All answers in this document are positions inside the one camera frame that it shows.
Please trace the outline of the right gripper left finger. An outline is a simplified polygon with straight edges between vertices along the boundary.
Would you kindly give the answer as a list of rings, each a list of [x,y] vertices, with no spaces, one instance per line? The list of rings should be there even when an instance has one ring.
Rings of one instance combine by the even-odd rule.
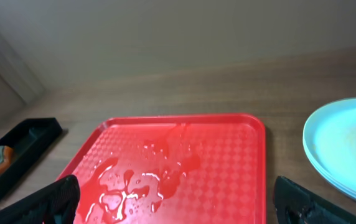
[[[80,201],[80,186],[68,175],[0,210],[0,224],[72,224]]]

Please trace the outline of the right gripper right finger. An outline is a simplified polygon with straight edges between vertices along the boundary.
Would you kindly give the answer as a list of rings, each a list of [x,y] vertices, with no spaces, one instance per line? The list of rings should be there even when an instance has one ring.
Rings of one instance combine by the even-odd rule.
[[[356,216],[324,198],[279,176],[273,204],[279,224],[356,224]]]

